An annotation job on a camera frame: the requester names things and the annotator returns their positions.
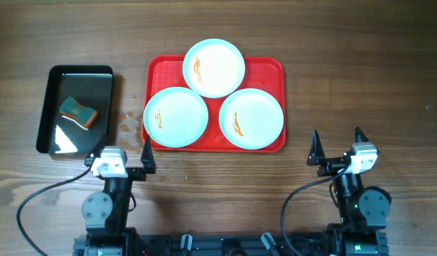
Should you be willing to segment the light blue plate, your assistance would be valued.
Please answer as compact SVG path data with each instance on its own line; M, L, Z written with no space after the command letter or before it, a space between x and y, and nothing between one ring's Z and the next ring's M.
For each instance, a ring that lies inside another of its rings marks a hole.
M187 86L207 98L233 93L242 84L245 70L239 49L219 38L196 43L188 50L182 64Z
M208 119L208 108L201 96L185 87L170 87L148 101L143 122L157 144L181 148L203 135Z
M248 150L263 149L279 137L284 112L269 93L254 88L233 92L222 103L219 126L233 145Z

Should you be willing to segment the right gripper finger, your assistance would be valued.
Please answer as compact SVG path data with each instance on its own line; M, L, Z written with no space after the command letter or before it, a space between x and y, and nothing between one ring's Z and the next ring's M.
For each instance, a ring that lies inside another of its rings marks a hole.
M311 148L308 154L306 164L309 166L320 166L326 164L325 153L323 151L320 137L316 129L313 132Z
M359 127L355 127L355 142L356 143L369 142L369 139L365 136L365 134Z

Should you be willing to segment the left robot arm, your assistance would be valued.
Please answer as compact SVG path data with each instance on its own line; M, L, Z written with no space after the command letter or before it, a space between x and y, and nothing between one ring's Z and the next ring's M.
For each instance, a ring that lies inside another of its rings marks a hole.
M85 166L104 181L101 192L89 195L82 204L87 234L76 239L73 255L149 255L149 249L135 228L126 226L130 203L135 202L131 192L135 181L145 181L148 174L155 174L156 162L147 137L141 153L141 167L128 167L125 148L108 146L102 137L86 156Z

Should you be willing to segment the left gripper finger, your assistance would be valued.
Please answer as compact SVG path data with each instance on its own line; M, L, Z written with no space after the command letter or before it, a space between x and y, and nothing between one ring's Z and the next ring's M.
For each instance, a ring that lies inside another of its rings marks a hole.
M144 142L140 161L146 174L156 173L156 162L153 156L153 151L151 148L151 138L149 135L146 136L146 141Z
M103 148L106 146L106 144L107 144L107 135L104 134L99 139L99 141L94 146L94 148L91 150L91 152L87 155L87 158L95 158L100 156L100 153L103 150Z

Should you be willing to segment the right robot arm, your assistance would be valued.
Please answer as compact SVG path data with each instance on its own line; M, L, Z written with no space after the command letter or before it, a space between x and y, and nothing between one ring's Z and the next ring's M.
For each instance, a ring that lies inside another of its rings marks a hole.
M329 224L321 239L322 255L384 256L389 254L387 225L392 197L377 186L365 187L361 175L374 168L377 147L355 128L355 143L342 156L325 156L320 137L314 131L307 164L318 166L318 176L332 178L340 224Z

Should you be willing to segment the green and orange sponge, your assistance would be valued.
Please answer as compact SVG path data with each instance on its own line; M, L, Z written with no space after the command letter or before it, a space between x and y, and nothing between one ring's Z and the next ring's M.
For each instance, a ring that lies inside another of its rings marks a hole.
M67 97L60 105L59 112L78 124L83 129L89 129L98 117L97 110L81 105L74 97Z

